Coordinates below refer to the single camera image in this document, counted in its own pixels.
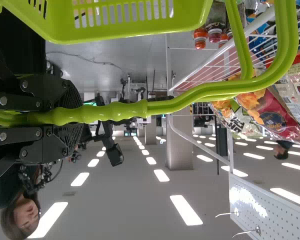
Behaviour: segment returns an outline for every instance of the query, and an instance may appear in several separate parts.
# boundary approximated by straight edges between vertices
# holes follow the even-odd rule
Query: metal hook
[[[235,214],[237,217],[239,217],[239,211],[227,212],[227,213],[221,213],[221,214],[218,214],[218,215],[215,216],[215,217],[217,218],[217,217],[220,217],[220,216],[231,215],[231,214]]]
[[[257,226],[255,227],[254,230],[249,230],[249,231],[239,232],[239,233],[237,233],[236,235],[233,235],[232,238],[234,238],[235,236],[241,235],[241,234],[249,234],[249,233],[253,233],[253,232],[256,232],[257,234],[259,234],[259,236],[261,236],[261,229],[260,229],[260,227],[257,225]]]

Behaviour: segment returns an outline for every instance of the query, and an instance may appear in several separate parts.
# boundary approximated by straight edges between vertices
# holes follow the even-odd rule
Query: green plastic handle
[[[131,117],[146,118],[152,115],[177,112],[198,100],[205,100],[204,102],[227,100],[238,94],[255,92],[271,86],[288,72],[297,55],[299,33],[294,1],[275,0],[274,7],[278,40],[277,55],[266,72],[255,78],[252,78],[249,48],[243,34],[242,24],[237,19],[239,11],[237,7],[234,7],[235,0],[227,1],[226,6],[228,12],[235,12],[228,16],[232,31],[237,28],[233,31],[233,37],[244,78],[237,81],[211,82],[198,85],[180,96],[166,101],[147,102],[146,100],[142,100],[131,104],[113,102],[106,106],[84,105],[76,109],[58,107],[49,112],[22,114],[26,118],[18,115],[7,116],[8,113],[5,113],[0,115],[0,125],[54,124],[62,126],[71,122],[91,123],[96,120],[120,121]]]

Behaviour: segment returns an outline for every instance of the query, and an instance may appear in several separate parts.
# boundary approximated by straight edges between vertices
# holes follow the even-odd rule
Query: chip bag
[[[260,127],[253,123],[248,113],[235,100],[213,101],[210,108],[213,109],[222,124],[239,137],[262,136]]]
[[[272,91],[272,87],[242,93],[235,99],[257,124],[271,133],[273,138],[300,144],[300,124],[279,94]]]

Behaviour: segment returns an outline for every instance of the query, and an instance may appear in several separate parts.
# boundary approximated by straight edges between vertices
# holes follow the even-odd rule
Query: lime green shopping basket
[[[77,44],[191,31],[213,0],[0,0],[45,40]]]
[[[28,23],[30,27],[32,27],[35,31],[40,33],[42,36],[45,36],[47,40],[51,40],[59,43],[60,42],[79,43],[79,42],[86,42],[86,41],[100,40],[100,39],[107,39],[107,38],[113,39],[116,37],[129,37],[129,36],[138,36],[138,35],[145,35],[145,34],[164,33],[165,31],[177,32],[177,31],[187,30],[187,28],[190,29],[196,28],[202,25],[206,20],[207,14],[210,10],[211,3],[212,3],[212,0],[205,0],[205,1],[174,0],[173,1],[174,11],[170,11],[167,10],[167,8],[169,8],[169,5],[167,5],[168,2],[165,1],[166,14],[168,15],[165,15],[166,18],[162,18],[162,19],[158,18],[158,20],[162,22],[162,25],[159,26],[155,22],[156,16],[154,12],[151,12],[152,16],[154,16],[154,19],[152,18],[151,20],[149,20],[149,22],[144,20],[144,22],[147,23],[145,25],[149,26],[149,28],[151,29],[149,30],[149,29],[144,29],[144,25],[140,23],[136,23],[137,21],[131,23],[125,21],[122,24],[122,27],[126,26],[126,28],[124,29],[119,29],[118,27],[120,26],[119,24],[117,24],[116,27],[112,28],[110,27],[111,24],[109,24],[109,22],[107,22],[108,28],[104,26],[105,24],[101,25],[104,28],[98,28],[99,27],[98,25],[95,28],[93,28],[92,26],[84,27],[81,25],[84,22],[83,20],[84,16],[86,16],[83,13],[86,13],[86,11],[89,12],[89,7],[96,3],[92,4],[92,3],[82,2],[81,4],[79,4],[77,2],[78,0],[72,0],[75,1],[75,4],[71,2],[72,4],[71,6],[73,6],[71,8],[71,11],[74,11],[74,15],[71,17],[70,16],[65,17],[68,15],[68,14],[63,14],[64,13],[63,11],[67,9],[66,4],[64,5],[64,8],[62,8],[60,6],[61,3],[60,0],[54,0],[55,2],[59,3],[59,4],[55,4],[55,6],[59,7],[57,10],[54,7],[51,8],[48,7],[49,4],[51,5],[53,4],[51,2],[45,3],[46,7],[43,7],[42,9],[42,1],[40,0],[36,0],[36,1],[39,1],[38,4],[41,4],[41,7],[37,6],[37,3],[34,6],[31,5],[31,7],[29,7],[28,5],[24,4],[26,0],[13,0],[14,4],[12,4],[12,1],[10,0],[3,0],[2,2],[4,2],[3,5],[7,7],[9,10],[11,11],[14,10],[12,12],[16,14],[17,17],[22,16],[22,18],[20,19]],[[127,5],[127,9],[130,9],[133,8],[133,3],[137,3],[139,5],[140,3],[146,4],[147,2],[150,2],[151,6],[154,6],[153,4],[156,3],[157,1],[152,0],[152,1],[136,2],[132,0],[126,0],[126,2],[124,2],[123,4],[118,2],[120,1],[113,0],[111,1],[112,5],[105,4],[104,2],[102,2],[93,6],[99,6],[99,10],[106,7],[106,10],[108,11],[109,9],[111,9],[111,6],[117,7],[120,5],[121,7],[123,7],[124,5]],[[232,28],[233,39],[235,42],[235,46],[236,46],[236,50],[240,62],[240,67],[241,67],[240,80],[229,81],[229,82],[224,82],[224,81],[210,82],[210,83],[201,84],[184,92],[183,94],[179,95],[178,97],[175,97],[174,99],[158,101],[158,102],[148,102],[147,100],[143,99],[139,102],[132,103],[132,104],[112,102],[111,104],[106,106],[84,105],[76,109],[57,107],[48,112],[29,112],[24,114],[10,114],[4,112],[3,110],[0,110],[0,125],[1,126],[26,126],[26,125],[40,126],[42,124],[54,124],[54,125],[62,126],[71,122],[92,123],[96,120],[100,120],[100,121],[114,120],[117,122],[123,119],[130,119],[132,117],[147,118],[152,115],[174,113],[176,111],[185,108],[186,106],[189,106],[191,103],[198,102],[198,101],[210,102],[210,101],[231,99],[236,97],[238,94],[250,93],[250,92],[262,90],[276,83],[280,78],[282,78],[283,75],[285,75],[288,72],[289,68],[294,62],[294,59],[298,51],[299,35],[298,35],[296,5],[294,0],[275,0],[275,4],[274,4],[275,20],[276,20],[276,31],[277,31],[277,41],[278,41],[277,54],[271,66],[262,75],[255,78],[253,78],[253,63],[250,56],[249,47],[246,41],[246,36],[242,28],[241,18],[237,8],[237,2],[236,0],[227,0],[225,1],[225,5],[226,5],[229,22]],[[23,6],[27,6],[27,8],[24,9],[27,9],[29,11],[29,15],[25,14],[24,11],[23,13],[20,11],[20,9],[23,9]],[[200,10],[198,10],[195,8],[195,6],[201,6],[201,7],[203,6],[203,8],[200,8]],[[45,21],[45,20],[48,21],[48,19],[51,18],[49,24],[47,25],[35,24],[35,21],[30,21],[30,19],[34,19],[32,17],[38,13],[37,10],[43,11],[40,13],[42,14],[40,15],[41,17],[40,21]],[[79,19],[80,25],[77,25],[77,28],[76,25],[74,25],[76,21],[74,17],[76,15],[75,14],[76,10],[78,11],[78,13],[80,13],[77,18]],[[183,12],[180,13],[178,17],[176,17],[177,10]],[[163,13],[162,10],[158,11],[156,13],[157,17],[158,14],[159,16],[162,16],[162,13]],[[122,16],[128,16],[128,14],[119,15],[116,13],[115,16],[122,17]],[[70,18],[71,20],[73,20],[72,23],[68,23],[68,21],[65,20]],[[136,26],[137,29],[131,29],[129,26]],[[116,34],[113,34],[113,32],[111,32],[113,29],[117,29],[120,32],[120,34],[117,34],[117,32]]]

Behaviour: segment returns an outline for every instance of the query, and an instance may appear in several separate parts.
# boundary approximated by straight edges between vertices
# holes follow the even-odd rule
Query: pegboard
[[[300,206],[229,174],[231,219],[253,240],[300,240]]]

